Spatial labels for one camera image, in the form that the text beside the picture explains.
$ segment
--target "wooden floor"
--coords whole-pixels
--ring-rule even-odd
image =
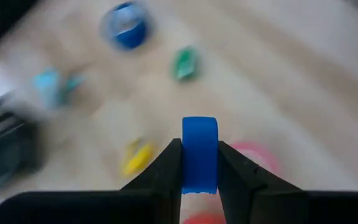
[[[31,177],[0,190],[0,202],[27,190],[109,190],[129,180],[125,145],[153,139],[162,150],[181,137],[184,116],[214,116],[227,143],[256,141],[280,176],[304,189],[358,190],[358,75],[330,62],[240,0],[146,0],[154,33],[133,52],[100,35],[118,0],[50,0],[0,45],[0,82],[42,119],[48,158]],[[172,78],[175,52],[194,45],[200,76]],[[47,67],[85,82],[72,104],[48,110],[32,86]],[[207,205],[183,199],[185,218]]]

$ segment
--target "light blue toy piece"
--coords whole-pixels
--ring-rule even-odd
[[[34,86],[38,90],[44,104],[49,108],[58,108],[67,103],[69,92],[73,91],[83,77],[73,77],[63,83],[59,71],[48,68],[34,77]]]

